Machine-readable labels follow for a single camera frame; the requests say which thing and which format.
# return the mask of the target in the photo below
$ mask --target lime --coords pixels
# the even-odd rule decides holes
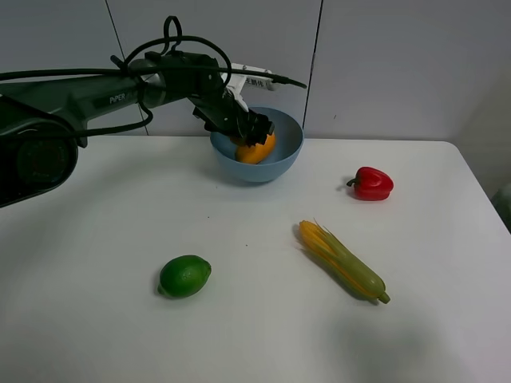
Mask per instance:
[[[196,255],[183,255],[167,263],[160,272],[158,293],[168,298],[185,298],[202,289],[211,265]]]

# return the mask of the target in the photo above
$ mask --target white table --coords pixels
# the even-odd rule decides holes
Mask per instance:
[[[0,211],[0,381],[511,381],[511,236],[458,150],[308,140],[278,180],[223,176],[206,138],[102,137],[57,190]],[[338,190],[361,166],[382,203]],[[317,219],[386,282],[353,299],[299,250]],[[154,294],[185,254],[197,295]]]

